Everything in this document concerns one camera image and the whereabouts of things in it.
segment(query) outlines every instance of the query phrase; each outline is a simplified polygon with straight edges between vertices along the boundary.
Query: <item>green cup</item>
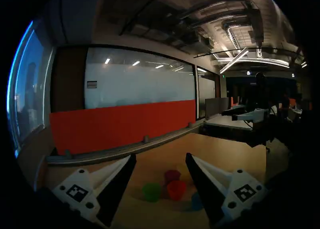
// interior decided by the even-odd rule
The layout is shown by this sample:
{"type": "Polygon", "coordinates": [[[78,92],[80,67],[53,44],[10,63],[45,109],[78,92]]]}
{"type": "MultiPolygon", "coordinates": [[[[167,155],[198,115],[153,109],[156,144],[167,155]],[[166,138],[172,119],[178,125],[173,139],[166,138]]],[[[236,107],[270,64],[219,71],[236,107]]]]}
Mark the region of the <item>green cup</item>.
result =
{"type": "Polygon", "coordinates": [[[157,202],[161,195],[161,186],[158,183],[147,183],[142,192],[146,201],[157,202]]]}

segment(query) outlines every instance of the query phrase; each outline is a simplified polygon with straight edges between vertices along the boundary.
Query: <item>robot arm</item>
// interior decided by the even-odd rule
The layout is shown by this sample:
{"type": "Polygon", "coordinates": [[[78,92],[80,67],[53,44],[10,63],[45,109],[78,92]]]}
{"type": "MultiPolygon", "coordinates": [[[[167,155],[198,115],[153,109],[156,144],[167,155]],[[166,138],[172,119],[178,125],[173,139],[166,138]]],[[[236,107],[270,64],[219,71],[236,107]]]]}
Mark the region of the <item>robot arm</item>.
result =
{"type": "Polygon", "coordinates": [[[190,153],[186,155],[186,164],[214,227],[237,219],[268,192],[263,184],[242,169],[229,173],[190,153]]]}
{"type": "Polygon", "coordinates": [[[93,173],[79,168],[52,192],[83,218],[109,227],[135,164],[132,154],[93,173]]]}

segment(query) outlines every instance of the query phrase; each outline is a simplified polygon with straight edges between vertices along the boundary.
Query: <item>window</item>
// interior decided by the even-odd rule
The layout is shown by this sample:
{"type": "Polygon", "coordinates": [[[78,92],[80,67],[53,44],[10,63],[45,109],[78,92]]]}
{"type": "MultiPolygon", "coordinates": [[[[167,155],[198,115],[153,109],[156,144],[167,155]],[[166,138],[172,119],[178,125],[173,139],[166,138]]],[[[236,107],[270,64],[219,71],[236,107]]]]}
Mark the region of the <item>window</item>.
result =
{"type": "Polygon", "coordinates": [[[44,126],[44,90],[52,46],[42,30],[30,23],[12,62],[7,91],[7,115],[17,156],[23,141],[44,126]]]}
{"type": "Polygon", "coordinates": [[[206,115],[205,99],[216,97],[216,75],[208,70],[197,67],[199,81],[199,118],[206,115]]]}
{"type": "Polygon", "coordinates": [[[144,52],[89,48],[84,97],[85,108],[194,100],[193,66],[144,52]]]}

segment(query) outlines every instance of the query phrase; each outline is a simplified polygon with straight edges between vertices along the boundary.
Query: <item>orange wall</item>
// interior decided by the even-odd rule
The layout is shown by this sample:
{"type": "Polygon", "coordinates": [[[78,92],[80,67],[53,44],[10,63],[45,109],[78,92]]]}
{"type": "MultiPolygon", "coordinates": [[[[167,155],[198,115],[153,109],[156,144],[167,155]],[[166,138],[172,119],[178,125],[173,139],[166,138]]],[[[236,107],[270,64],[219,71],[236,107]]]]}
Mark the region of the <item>orange wall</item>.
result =
{"type": "Polygon", "coordinates": [[[58,154],[80,154],[187,127],[195,122],[195,108],[195,100],[187,100],[56,112],[50,114],[50,123],[58,154]]]}

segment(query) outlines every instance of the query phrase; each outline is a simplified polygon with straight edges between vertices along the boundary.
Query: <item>wooden table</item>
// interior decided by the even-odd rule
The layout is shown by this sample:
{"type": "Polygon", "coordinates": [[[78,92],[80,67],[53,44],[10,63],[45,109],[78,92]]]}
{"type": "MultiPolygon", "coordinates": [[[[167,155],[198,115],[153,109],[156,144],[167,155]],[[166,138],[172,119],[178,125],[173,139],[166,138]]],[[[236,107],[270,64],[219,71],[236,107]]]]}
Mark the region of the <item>wooden table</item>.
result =
{"type": "MultiPolygon", "coordinates": [[[[164,172],[185,163],[186,153],[226,171],[243,168],[263,182],[266,170],[266,149],[251,148],[245,143],[190,133],[172,142],[137,155],[137,163],[111,228],[209,228],[203,210],[191,211],[191,195],[196,188],[189,184],[181,201],[171,201],[165,195],[156,203],[143,200],[142,187],[149,182],[164,184],[164,172]]],[[[95,171],[112,162],[83,166],[95,171]]],[[[77,167],[49,167],[46,184],[53,188],[77,167]]]]}

